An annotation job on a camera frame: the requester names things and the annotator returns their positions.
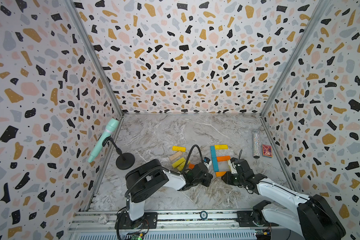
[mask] microphone stand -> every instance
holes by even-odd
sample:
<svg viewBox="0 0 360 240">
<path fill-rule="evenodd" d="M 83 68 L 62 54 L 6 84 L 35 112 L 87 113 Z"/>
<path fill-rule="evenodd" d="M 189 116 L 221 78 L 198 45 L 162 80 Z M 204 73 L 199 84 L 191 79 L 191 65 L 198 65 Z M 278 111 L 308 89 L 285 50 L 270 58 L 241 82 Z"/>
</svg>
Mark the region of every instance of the microphone stand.
<svg viewBox="0 0 360 240">
<path fill-rule="evenodd" d="M 106 137 L 102 143 L 103 147 L 110 141 L 116 149 L 117 154 L 119 154 L 118 158 L 116 159 L 116 167 L 121 170 L 129 169 L 135 163 L 135 156 L 132 153 L 126 152 L 123 153 L 120 148 L 118 148 L 113 141 L 111 136 Z"/>
</svg>

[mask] round black stand base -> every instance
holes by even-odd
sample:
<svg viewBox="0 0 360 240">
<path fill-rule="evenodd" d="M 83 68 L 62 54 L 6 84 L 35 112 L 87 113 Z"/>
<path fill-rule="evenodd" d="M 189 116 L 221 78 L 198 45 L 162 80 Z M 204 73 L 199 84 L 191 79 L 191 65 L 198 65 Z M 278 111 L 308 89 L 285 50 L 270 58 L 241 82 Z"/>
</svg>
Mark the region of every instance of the round black stand base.
<svg viewBox="0 0 360 240">
<path fill-rule="evenodd" d="M 123 157 L 125 160 L 123 160 L 121 156 L 116 159 L 116 167 L 118 169 L 126 170 L 133 166 L 133 164 L 135 163 L 135 156 L 133 156 L 132 153 L 123 153 Z"/>
</svg>

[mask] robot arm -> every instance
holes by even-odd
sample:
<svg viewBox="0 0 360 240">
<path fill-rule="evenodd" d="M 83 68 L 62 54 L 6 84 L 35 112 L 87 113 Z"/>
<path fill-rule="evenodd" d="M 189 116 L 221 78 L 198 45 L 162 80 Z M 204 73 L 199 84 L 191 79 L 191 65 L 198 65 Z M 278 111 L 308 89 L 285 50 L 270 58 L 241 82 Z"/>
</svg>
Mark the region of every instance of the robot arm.
<svg viewBox="0 0 360 240">
<path fill-rule="evenodd" d="M 269 201 L 253 207 L 257 224 L 276 223 L 308 239 L 339 240 L 346 231 L 327 201 L 283 187 L 262 174 L 254 174 L 244 159 L 232 158 L 237 174 L 226 172 L 221 179 L 229 185 L 245 187 L 285 206 L 280 208 Z"/>
<path fill-rule="evenodd" d="M 125 176 L 129 189 L 126 198 L 130 220 L 143 217 L 145 200 L 161 187 L 171 187 L 178 191 L 188 190 L 198 184 L 209 187 L 212 177 L 201 162 L 183 174 L 162 167 L 157 159 L 147 162 Z"/>
</svg>

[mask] metal corner post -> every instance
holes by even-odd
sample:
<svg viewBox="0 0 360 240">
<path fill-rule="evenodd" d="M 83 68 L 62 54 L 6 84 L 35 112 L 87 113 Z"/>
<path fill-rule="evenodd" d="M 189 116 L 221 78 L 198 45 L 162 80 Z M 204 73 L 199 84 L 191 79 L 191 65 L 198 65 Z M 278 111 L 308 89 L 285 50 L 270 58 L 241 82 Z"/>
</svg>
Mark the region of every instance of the metal corner post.
<svg viewBox="0 0 360 240">
<path fill-rule="evenodd" d="M 304 46 L 310 39 L 311 35 L 313 34 L 317 24 L 320 22 L 321 17 L 323 16 L 324 12 L 327 10 L 329 4 L 332 0 L 319 0 L 317 7 L 312 13 L 312 17 L 307 24 L 303 34 L 301 35 L 301 39 L 296 45 L 295 49 L 293 50 L 291 56 L 288 59 L 287 65 L 284 68 L 283 72 L 281 73 L 278 81 L 273 86 L 273 90 L 269 95 L 267 102 L 265 103 L 263 110 L 261 111 L 261 117 L 263 118 L 267 113 L 268 109 L 272 106 L 274 99 L 278 95 L 281 87 L 285 83 L 285 80 L 288 78 L 288 74 L 291 71 L 293 65 L 295 64 L 296 60 L 298 59 L 301 52 L 304 50 Z"/>
<path fill-rule="evenodd" d="M 91 42 L 89 41 L 89 37 L 87 32 L 85 31 L 84 25 L 80 20 L 79 14 L 76 11 L 76 7 L 73 4 L 72 0 L 64 0 L 65 7 L 68 11 L 69 16 L 72 19 L 72 22 L 74 26 L 76 27 L 76 30 L 84 44 L 84 47 L 87 49 L 88 55 L 92 60 L 93 65 L 95 66 L 96 71 L 100 75 L 100 79 L 103 82 L 103 85 L 109 95 L 109 98 L 112 101 L 112 104 L 116 110 L 117 117 L 120 120 L 122 116 L 124 115 L 121 111 L 120 105 L 115 97 L 115 94 L 113 93 L 112 87 L 110 86 L 108 82 L 108 78 L 103 70 L 103 67 L 101 66 L 100 60 L 98 59 L 95 50 L 93 49 L 93 46 Z"/>
<path fill-rule="evenodd" d="M 271 133 L 269 132 L 269 129 L 267 128 L 267 125 L 265 124 L 264 119 L 263 119 L 262 117 L 260 117 L 260 121 L 261 121 L 261 124 L 262 124 L 263 127 L 264 127 L 265 133 L 267 134 L 267 137 L 268 137 L 269 141 L 271 142 L 271 146 L 273 147 L 273 150 L 274 150 L 273 152 L 274 152 L 275 155 L 276 155 L 276 159 L 279 161 L 279 164 L 280 164 L 280 166 L 281 166 L 281 169 L 283 170 L 283 173 L 284 173 L 284 175 L 285 175 L 285 178 L 287 179 L 287 182 L 288 182 L 288 184 L 289 184 L 289 188 L 297 192 L 296 184 L 294 183 L 291 175 L 289 174 L 288 169 L 287 169 L 287 166 L 286 166 L 285 163 L 283 162 L 283 158 L 282 158 L 282 156 L 280 155 L 278 149 L 276 148 L 276 144 L 275 144 L 275 142 L 273 141 L 272 135 L 271 135 Z"/>
<path fill-rule="evenodd" d="M 135 112 L 128 112 L 125 113 L 125 115 L 211 115 L 211 116 L 228 116 L 228 115 L 245 115 L 245 116 L 250 116 L 250 115 L 259 115 L 258 113 L 193 113 L 193 112 L 189 112 L 189 113 L 182 113 L 182 112 L 174 112 L 174 113 L 135 113 Z"/>
<path fill-rule="evenodd" d="M 117 137 L 119 136 L 119 132 L 120 132 L 121 126 L 123 124 L 123 121 L 124 121 L 124 118 L 121 118 L 119 126 L 117 127 L 116 131 L 112 134 L 112 138 L 114 140 L 116 140 Z M 112 151 L 113 150 L 114 150 L 114 146 L 112 144 L 109 144 L 109 149 L 108 149 L 108 152 L 107 152 L 107 154 L 106 154 L 106 156 L 104 158 L 104 163 L 103 163 L 102 167 L 100 168 L 99 174 L 96 177 L 96 181 L 95 181 L 95 184 L 93 186 L 93 190 L 91 192 L 91 198 L 89 199 L 88 203 L 86 204 L 86 206 L 84 208 L 86 211 L 88 211 L 89 207 L 91 206 L 93 196 L 95 194 L 97 194 L 97 192 L 99 191 L 101 182 L 103 180 L 103 177 L 104 177 L 106 168 L 108 166 L 109 160 L 110 160 L 110 158 L 112 156 Z"/>
<path fill-rule="evenodd" d="M 260 114 L 261 123 L 262 123 L 262 125 L 265 129 L 265 132 L 271 142 L 271 145 L 274 149 L 276 158 L 279 161 L 279 164 L 284 172 L 284 175 L 287 179 L 289 186 L 294 191 L 298 190 L 296 187 L 295 181 L 292 179 L 292 177 L 287 169 L 287 166 L 283 161 L 282 155 L 280 154 L 279 149 L 276 146 L 275 141 L 272 138 L 271 132 L 269 131 L 269 124 L 267 124 L 265 122 L 264 117 L 265 117 L 266 113 L 269 111 L 269 109 L 271 108 L 273 101 L 276 99 L 279 91 L 281 90 L 281 88 L 283 87 L 283 85 L 285 83 L 285 80 L 288 78 L 289 72 L 292 70 L 292 67 L 296 63 L 296 60 L 298 59 L 298 57 L 301 55 L 302 51 L 304 50 L 305 45 L 308 43 L 310 37 L 314 33 L 317 24 L 320 22 L 321 17 L 324 15 L 326 10 L 328 9 L 331 1 L 332 0 L 319 0 L 319 3 L 317 4 L 317 7 L 314 9 L 314 11 L 312 13 L 312 17 L 311 17 L 310 21 L 308 22 L 307 27 L 305 28 L 304 33 L 301 36 L 300 41 L 298 42 L 295 49 L 293 50 L 291 57 L 289 58 L 289 60 L 287 62 L 286 67 L 284 68 L 278 81 L 274 85 L 273 90 L 270 93 L 269 98 L 268 98 L 267 102 L 265 103 L 263 110 L 261 111 L 261 114 Z"/>
</svg>

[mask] microphone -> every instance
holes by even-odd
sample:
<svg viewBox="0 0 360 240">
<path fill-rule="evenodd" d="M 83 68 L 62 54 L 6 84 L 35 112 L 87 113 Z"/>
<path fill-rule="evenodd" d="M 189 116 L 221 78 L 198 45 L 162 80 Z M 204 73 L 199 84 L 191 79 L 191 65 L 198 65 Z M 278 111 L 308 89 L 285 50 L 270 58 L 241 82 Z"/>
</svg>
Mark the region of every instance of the microphone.
<svg viewBox="0 0 360 240">
<path fill-rule="evenodd" d="M 103 134 L 101 135 L 101 137 L 99 138 L 99 140 L 97 141 L 95 147 L 93 148 L 93 150 L 91 151 L 91 154 L 88 158 L 88 162 L 92 162 L 98 155 L 99 152 L 101 151 L 101 149 L 103 148 L 103 141 L 105 138 L 109 137 L 112 132 L 115 131 L 115 129 L 117 128 L 117 126 L 119 125 L 119 121 L 117 121 L 116 119 L 112 118 L 108 124 L 106 125 L 106 128 L 103 132 Z"/>
</svg>

